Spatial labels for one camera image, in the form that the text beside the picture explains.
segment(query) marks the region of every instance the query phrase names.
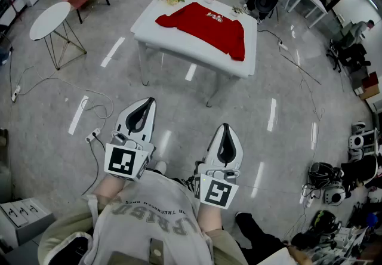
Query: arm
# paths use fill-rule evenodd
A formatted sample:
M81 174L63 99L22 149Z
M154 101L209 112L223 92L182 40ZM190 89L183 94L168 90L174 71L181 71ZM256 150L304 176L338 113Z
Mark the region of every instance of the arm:
M247 265L240 247L233 237L221 229L220 208L201 204L198 225L212 240L215 265Z
M93 191L98 199L98 213L113 199L125 185L125 180L107 175ZM55 221L45 232L40 241L38 258L40 264L49 257L51 251L57 250L68 238L76 234L83 238L89 237L87 232L93 226L93 218L86 196L78 199L72 209Z
M221 230L220 208L201 204L198 212L198 225L203 232Z
M300 250L297 250L296 248L289 246L287 247L289 254L291 257L299 264L299 265L313 265L311 259Z
M126 180L106 175L98 184L93 194L113 199L125 186Z

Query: printed logo on sweatshirt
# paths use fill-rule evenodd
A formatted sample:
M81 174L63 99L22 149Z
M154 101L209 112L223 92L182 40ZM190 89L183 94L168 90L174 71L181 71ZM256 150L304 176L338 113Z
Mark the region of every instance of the printed logo on sweatshirt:
M222 16L216 16L215 14L208 13L208 17L211 17L212 19L218 21L218 22L223 22L223 17Z

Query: wire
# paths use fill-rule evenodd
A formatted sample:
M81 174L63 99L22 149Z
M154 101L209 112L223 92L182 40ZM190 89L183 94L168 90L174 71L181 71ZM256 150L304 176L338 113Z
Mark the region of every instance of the wire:
M281 43L282 43L282 40L281 40L281 38L280 38L280 37L278 37L278 35L276 35L276 34L272 33L270 30L267 30L267 29L263 29L263 30L258 30L257 32L258 32L258 33L262 33L262 32L269 32L269 33L271 33L273 36L275 36L276 38L278 38L278 39L281 41Z
M195 179L195 176L192 175L190 176L187 180L184 180L184 179L181 179L182 182L184 182L184 185L188 187L188 189L191 191L191 192L194 192L195 188L194 188L194 185L193 185L193 180Z
M101 142L101 140L98 139L96 136L94 136L94 137L95 137L95 139L96 139L98 142L101 143L101 145L102 145L102 147L103 147L103 150L106 151L106 149L105 149L105 145Z
M54 71L54 72L52 73L52 75L50 75L50 76L48 76L48 77L46 77L46 78L42 78L42 76L38 73L38 71L37 71L37 69L36 69L35 66L27 67L27 68L23 71L23 73L21 74L20 79L19 79L19 81L18 81L18 83L17 83L18 85L20 84L20 81L21 81L21 79L22 79L24 73L25 73L27 70L31 69L31 68L34 68L34 69L35 69L37 75L41 78L41 80L40 80L37 84L35 84L32 88L30 88L28 91L26 91L25 93L20 93L19 95L26 95L26 94L28 94L28 93L31 92L35 87L37 87L39 84L41 84L41 82L43 82L43 81L46 81L46 80L48 80L48 79L58 79L59 81L65 82L66 84L71 85L71 86L73 86L73 87L75 87L75 88L77 88L77 89L80 89L80 90L82 90L82 91L88 91L88 92L92 92L92 93L95 93L95 94L99 94L99 95L105 96L105 97L111 102L111 105L112 105L112 111L111 111L109 114L107 114L107 109L106 109L106 107L105 107L104 105L102 105L102 104L94 105L93 101L91 101L91 100L89 100L89 99L88 99L88 100L92 103L93 106L92 106L92 108L84 109L84 110L91 110L91 109L94 109L94 108L96 108L96 107L98 107L98 106L103 106L103 107L105 108L105 111L106 111L105 115L106 115L106 116L100 116L100 115L96 112L96 110L94 110L94 113L95 113L100 119L103 119L103 120L104 120L104 123L103 123L101 129L104 127L105 122L106 122L106 119L108 119L109 117L111 117L111 115L113 114L113 112L114 112L114 102L113 102L113 100L112 100L109 96L107 96L107 95L105 95L105 94L103 94L103 93L101 93L101 92L91 90L91 89L80 88L80 87L78 87L78 86L72 84L71 82L68 82L68 81L65 81L64 79L61 79L61 78L56 77L56 76L53 76L53 75L56 73L56 71Z
M271 32L271 31L269 31L269 30L267 30L267 29L264 29L264 30L258 30L258 32L260 32L260 33L261 33L261 32L268 32L268 33L272 34L273 36L275 36L276 38L278 38L279 41L280 41L280 43L282 43L282 40L281 40L280 37L278 37L278 35L274 34L273 32ZM314 98L313 98L313 91L312 91L312 89L310 88L308 82L306 81L306 79L305 79L305 77L304 77L302 71L303 71L304 73L306 73L307 75L309 75L312 79L314 79L319 85L321 85L321 83L320 83L317 79L315 79L314 77L312 77L309 73L307 73L304 69L302 69L302 68L295 62L294 57L293 57L293 55L291 54L291 52L290 52L290 51L288 51L288 52L289 52L289 54L291 55L293 61L290 60L288 57L284 56L284 55L281 54L281 53L280 53L280 55L283 56L283 57L284 57L285 59L287 59L288 61L290 61L291 63L293 63L293 64L298 68L298 71L300 72L300 75L301 75L300 89L301 89L301 90L303 89L303 83L305 82L306 86L308 87L309 94L310 94L310 98L311 98L312 103L313 103L313 107L314 107L314 109L313 109L313 113L316 115L317 120L318 120L318 124L317 124L317 143L316 143L315 152L314 152L314 154L313 154L313 158L312 158L312 163L313 163L313 162L314 162L314 159L315 159L315 156L316 156L317 147L318 147L320 122L321 122L321 119L322 119L322 117L323 117L323 115L324 115L324 113L325 113L325 109L322 108L322 109L321 109L321 114L318 114L318 112L317 112L317 105L316 105L315 100L314 100ZM317 189L312 189L307 195L303 195L303 189L304 189L305 186L306 186L306 188L308 188L308 185L311 185L311 184L310 184L310 183L306 183L306 184L301 188L301 195L302 195L304 198L306 198L306 197L308 197L308 196L312 196L313 191L317 190ZM320 198L321 198L321 188L319 189L319 191L320 191L320 195L319 195L319 197L313 196L314 198L316 198L316 199L320 199ZM293 225L293 226L292 226L292 227L291 227L291 228L284 234L284 237L283 237L282 240L284 240L284 239L286 238L286 236L288 236L288 234L291 234L291 235L294 234L294 230L295 230L296 225L298 224L298 222L299 222L303 217L304 217L304 222L303 222L301 225L299 225L299 226L297 227L297 233L298 233L298 230L299 230L299 229L300 229L300 232L301 232L301 233L302 233L303 230L304 230L304 226L305 226L305 224L306 224L306 206L304 206L304 212L303 212L303 214L297 219L297 221L295 222L295 224L294 224L294 225Z
M11 71L12 71L12 54L10 57L10 93L11 93L11 101L12 101L12 78L11 78Z
M93 154L93 157L94 157L94 159L95 159L95 161L96 161L96 163L97 163L97 175L96 175L96 177L95 177L93 183L90 184L90 186L86 189L86 191L85 191L84 193L81 194L81 196L84 195L87 191L89 191L89 189L93 186L93 184L96 183L96 181L97 181L97 179L98 179L98 172L99 172L99 169L100 169L100 167L99 167L99 163L98 163L98 160L97 160L97 157L96 157L96 155L95 155L94 152L93 152L93 148L91 147L91 143L90 143L90 142L89 142L89 146L90 146L91 153Z
M90 101L90 103L92 104L92 107L91 107L91 108L88 108L88 109L85 109L84 106L83 106L83 104L84 104L84 103L87 103L87 101ZM103 108L105 109L105 115L107 116L107 109L106 109L105 105L103 105L103 104L97 104L97 105L95 105L95 104L93 103L93 101L90 100L90 99L88 99L88 98L86 98L85 100L83 100L83 101L81 102L81 108L82 108L84 111L89 111L89 110L92 110L92 109L93 109L95 115L97 115L100 119L103 119L103 124L102 124L102 127L100 128L100 131L101 131L101 130L103 129L103 127L105 126L107 117L100 116L100 115L97 113L97 111L96 111L96 107L103 107Z
M304 223L303 223L302 225L300 225L300 227L301 227L301 232L303 231L304 226L305 226L305 224L306 224L306 207L304 207L304 212L303 212L302 215L298 218L298 220L295 222L295 224L294 224L288 231L286 231L286 233L284 234L284 236L283 236L283 238L282 238L282 241L285 240L286 236L287 236L289 233L290 233L291 235L293 235L295 226L298 224L298 222L299 222L303 217L304 217Z

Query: red sweatshirt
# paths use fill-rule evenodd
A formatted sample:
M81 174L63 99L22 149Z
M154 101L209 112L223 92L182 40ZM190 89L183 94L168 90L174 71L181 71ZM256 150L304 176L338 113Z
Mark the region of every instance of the red sweatshirt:
M244 60L244 30L240 22L231 21L196 2L170 16L162 15L155 22L164 27L176 27L198 37L230 54L234 60Z

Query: desk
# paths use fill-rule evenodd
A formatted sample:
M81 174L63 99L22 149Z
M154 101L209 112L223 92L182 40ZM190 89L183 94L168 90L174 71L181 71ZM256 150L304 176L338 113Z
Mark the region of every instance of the desk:
M223 53L195 36L176 28L160 26L155 22L159 16L163 14L170 15L193 2L198 2L202 6L231 20L240 21L244 28L244 61L234 61L228 54ZM165 1L153 0L130 29L134 33L134 39L138 41L143 85L148 85L149 83L147 47L206 67L217 72L219 75L229 76L229 81L223 86L219 86L215 94L208 100L208 107L217 104L224 93L234 86L236 81L253 75L255 73L256 60L257 22L246 14L240 14L237 17L232 16L230 14L231 9L230 6L217 1L207 4L204 0L186 0L185 3L180 2L175 6L171 6Z
M52 59L53 65L54 65L56 70L60 70L61 67L67 65L68 63L70 63L71 61L74 61L74 59L77 59L79 57L79 56L77 56L77 57L69 60L67 63L61 65L61 61L64 57L64 53L65 53L66 48L69 44L72 44L76 48L78 48L82 52L81 55L86 55L86 53L87 53L85 48L82 46L82 44L78 40L76 34L74 33L74 31L70 27L69 23L66 21L66 17L69 13L70 13L70 4L68 2L60 2L60 3L54 4L53 6L50 6L47 10L45 10L36 19L36 21L34 22L32 27L30 28L30 32L29 32L29 38L31 40L38 41L38 40L41 40L42 38L44 39L45 44L47 45L47 48L49 51L49 55ZM69 29L72 31L74 37L77 39L77 41L81 47L79 45L75 44L74 42L72 42L71 40L69 40L69 37L68 37L67 32L66 32L64 21L67 24L67 26L69 27ZM61 35L60 33L58 33L56 31L56 29L61 24L64 27L66 37ZM56 35L58 35L59 37L63 38L66 41L64 44L64 47L62 49L60 59L58 61L56 59L56 54L54 53L52 33L55 33ZM49 38L50 38L52 52L49 49L47 40L45 39L47 36L49 36Z
M368 135L372 135L372 142L373 143L362 146L362 149L365 152L364 156L369 156L369 155L378 156L378 154L379 154L378 129L374 128L373 130L369 130L369 131L363 132L361 134L361 136L363 136L363 138L365 138Z
M287 2L286 2L286 6L285 6L285 9L288 7L288 4L289 4L289 1L290 0L288 0ZM292 10L293 10L293 8L295 8L296 7L296 5L300 2L301 0L296 0L295 2L294 2L294 4L291 6L291 8L288 10L288 12L290 13ZM328 14L328 12L326 11L326 9L325 9L325 6L321 3L321 1L320 0L311 0L316 6L314 7L314 9L312 9L311 11L309 11L309 13L305 16L305 18L308 18L308 16L310 16L311 14L313 14L313 12L318 8L318 9L320 9L321 11L322 11L322 14L321 14L321 16L319 16L308 28L311 28L311 27L313 27L319 20L321 20L323 17L325 17L327 14Z

